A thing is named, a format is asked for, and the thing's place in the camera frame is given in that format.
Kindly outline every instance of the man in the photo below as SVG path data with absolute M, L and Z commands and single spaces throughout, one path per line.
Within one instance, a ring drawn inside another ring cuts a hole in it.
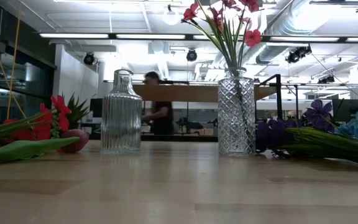
M 145 75 L 144 83 L 146 85 L 159 85 L 160 77 L 155 72 L 149 72 Z M 153 132 L 155 135 L 173 134 L 172 102 L 153 102 L 152 111 L 145 113 L 143 119 L 151 119 L 154 121 Z

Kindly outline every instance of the white wall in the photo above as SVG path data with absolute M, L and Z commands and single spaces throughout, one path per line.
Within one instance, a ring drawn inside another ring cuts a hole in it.
M 89 106 L 90 99 L 98 92 L 98 74 L 66 52 L 64 45 L 56 46 L 55 65 L 58 67 L 53 79 L 53 95 L 65 95 L 68 103 L 71 95 L 79 96 Z

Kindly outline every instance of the desk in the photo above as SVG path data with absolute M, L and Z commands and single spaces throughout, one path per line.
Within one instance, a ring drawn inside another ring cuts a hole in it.
M 210 142 L 98 151 L 0 164 L 0 223 L 358 223 L 358 166 L 223 158 Z

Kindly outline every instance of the black pole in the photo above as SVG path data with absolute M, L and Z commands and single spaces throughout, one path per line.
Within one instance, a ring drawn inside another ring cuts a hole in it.
M 295 106 L 296 106 L 296 122 L 299 120 L 299 101 L 298 101 L 298 85 L 295 86 Z
M 283 102 L 281 99 L 281 75 L 276 74 L 276 93 L 277 93 L 277 119 L 283 119 Z

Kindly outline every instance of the purple flower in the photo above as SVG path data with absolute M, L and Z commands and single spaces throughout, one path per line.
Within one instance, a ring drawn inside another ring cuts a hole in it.
M 333 106 L 331 102 L 323 106 L 323 102 L 321 100 L 314 100 L 314 102 L 311 103 L 311 108 L 307 108 L 304 115 L 306 119 L 313 124 L 314 128 L 321 131 L 328 131 L 331 125 L 326 121 L 326 119 L 331 118 L 331 114 L 329 112 L 332 109 Z

